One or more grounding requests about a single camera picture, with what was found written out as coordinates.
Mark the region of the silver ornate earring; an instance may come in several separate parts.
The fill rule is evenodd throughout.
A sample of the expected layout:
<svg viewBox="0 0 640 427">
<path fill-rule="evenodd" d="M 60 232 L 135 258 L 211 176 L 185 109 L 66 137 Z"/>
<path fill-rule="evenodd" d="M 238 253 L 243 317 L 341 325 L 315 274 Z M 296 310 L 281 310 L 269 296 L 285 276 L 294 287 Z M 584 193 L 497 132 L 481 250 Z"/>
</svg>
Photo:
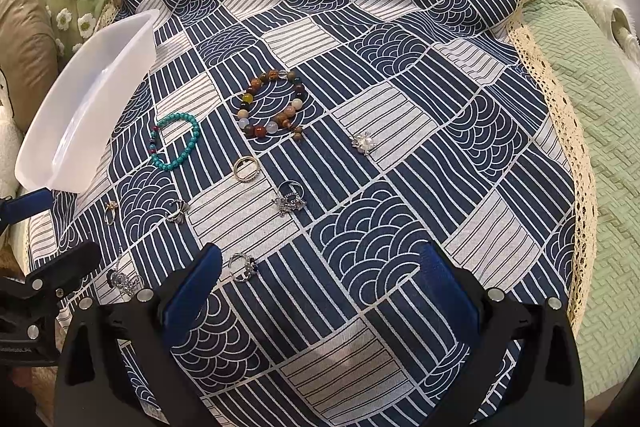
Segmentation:
<svg viewBox="0 0 640 427">
<path fill-rule="evenodd" d="M 106 280 L 111 288 L 119 291 L 124 297 L 134 297 L 140 288 L 140 279 L 136 273 L 110 270 L 106 274 Z"/>
</svg>

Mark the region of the white translucent plastic tray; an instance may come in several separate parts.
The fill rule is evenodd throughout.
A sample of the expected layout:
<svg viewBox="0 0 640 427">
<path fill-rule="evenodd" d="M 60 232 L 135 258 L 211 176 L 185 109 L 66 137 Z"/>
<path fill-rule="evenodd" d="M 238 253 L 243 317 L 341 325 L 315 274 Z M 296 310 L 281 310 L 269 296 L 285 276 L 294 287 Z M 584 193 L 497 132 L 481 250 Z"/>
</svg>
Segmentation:
<svg viewBox="0 0 640 427">
<path fill-rule="evenodd" d="M 15 176 L 27 190 L 87 190 L 120 115 L 156 60 L 152 9 L 99 30 L 70 59 L 29 126 Z"/>
</svg>

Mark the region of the silver ring blue stone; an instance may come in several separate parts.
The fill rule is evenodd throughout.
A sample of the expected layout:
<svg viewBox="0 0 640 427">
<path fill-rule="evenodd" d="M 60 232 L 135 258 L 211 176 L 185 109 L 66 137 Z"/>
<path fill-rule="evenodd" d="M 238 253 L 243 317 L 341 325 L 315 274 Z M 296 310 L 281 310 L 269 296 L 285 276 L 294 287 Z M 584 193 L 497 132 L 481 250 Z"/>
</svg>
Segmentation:
<svg viewBox="0 0 640 427">
<path fill-rule="evenodd" d="M 246 254 L 233 254 L 228 260 L 230 277 L 236 283 L 244 283 L 258 273 L 257 262 Z"/>
</svg>

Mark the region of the white boucle cushion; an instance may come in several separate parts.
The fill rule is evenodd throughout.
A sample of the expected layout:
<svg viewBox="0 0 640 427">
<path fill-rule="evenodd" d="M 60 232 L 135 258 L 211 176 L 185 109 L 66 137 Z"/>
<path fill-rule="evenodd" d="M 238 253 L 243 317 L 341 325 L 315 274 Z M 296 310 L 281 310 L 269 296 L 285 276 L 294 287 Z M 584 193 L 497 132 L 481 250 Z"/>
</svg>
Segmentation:
<svg viewBox="0 0 640 427">
<path fill-rule="evenodd" d="M 21 185 L 15 178 L 15 164 L 17 154 L 23 141 L 20 129 L 13 120 L 13 108 L 9 96 L 9 88 L 6 77 L 1 75 L 1 128 L 0 128 L 0 160 L 1 160 L 1 202 L 9 197 L 18 195 Z M 26 225 L 11 225 L 1 235 L 1 245 L 9 244 L 14 257 L 19 265 L 25 266 L 26 249 Z"/>
</svg>

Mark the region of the brown cushion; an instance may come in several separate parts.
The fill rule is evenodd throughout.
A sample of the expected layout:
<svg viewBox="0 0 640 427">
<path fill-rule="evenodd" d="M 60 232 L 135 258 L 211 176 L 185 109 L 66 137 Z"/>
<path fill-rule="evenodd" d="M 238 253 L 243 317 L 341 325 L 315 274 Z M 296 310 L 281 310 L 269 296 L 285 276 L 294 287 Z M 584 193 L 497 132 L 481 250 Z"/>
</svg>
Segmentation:
<svg viewBox="0 0 640 427">
<path fill-rule="evenodd" d="M 58 48 L 44 0 L 1 0 L 1 72 L 25 133 L 58 78 Z"/>
</svg>

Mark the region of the navy white patterned cloth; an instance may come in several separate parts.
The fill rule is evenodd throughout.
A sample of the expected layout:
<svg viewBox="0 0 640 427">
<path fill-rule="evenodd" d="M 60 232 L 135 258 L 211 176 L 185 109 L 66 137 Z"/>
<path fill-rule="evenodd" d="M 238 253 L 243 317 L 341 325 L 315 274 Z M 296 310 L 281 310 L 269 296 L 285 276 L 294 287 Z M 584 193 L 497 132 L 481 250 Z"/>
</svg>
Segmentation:
<svg viewBox="0 0 640 427">
<path fill-rule="evenodd" d="M 428 242 L 523 303 L 572 300 L 582 186 L 524 0 L 122 0 L 157 9 L 156 61 L 85 193 L 29 223 L 38 268 L 85 239 L 98 269 L 64 300 L 117 303 L 205 244 L 229 273 L 174 355 L 229 426 L 416 426 L 469 350 L 419 279 Z M 369 132 L 361 155 L 352 136 Z M 279 216 L 285 180 L 306 206 Z"/>
</svg>

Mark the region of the light green quilted bedspread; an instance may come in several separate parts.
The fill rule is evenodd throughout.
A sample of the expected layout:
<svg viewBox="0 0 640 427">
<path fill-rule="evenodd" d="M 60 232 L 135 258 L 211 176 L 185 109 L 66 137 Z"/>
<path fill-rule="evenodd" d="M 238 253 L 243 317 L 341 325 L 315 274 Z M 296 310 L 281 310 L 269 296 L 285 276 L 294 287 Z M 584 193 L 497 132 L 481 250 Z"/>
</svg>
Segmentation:
<svg viewBox="0 0 640 427">
<path fill-rule="evenodd" d="M 639 93 L 579 0 L 529 0 L 524 18 L 570 97 L 596 177 L 597 252 L 577 338 L 592 399 L 639 358 Z"/>
</svg>

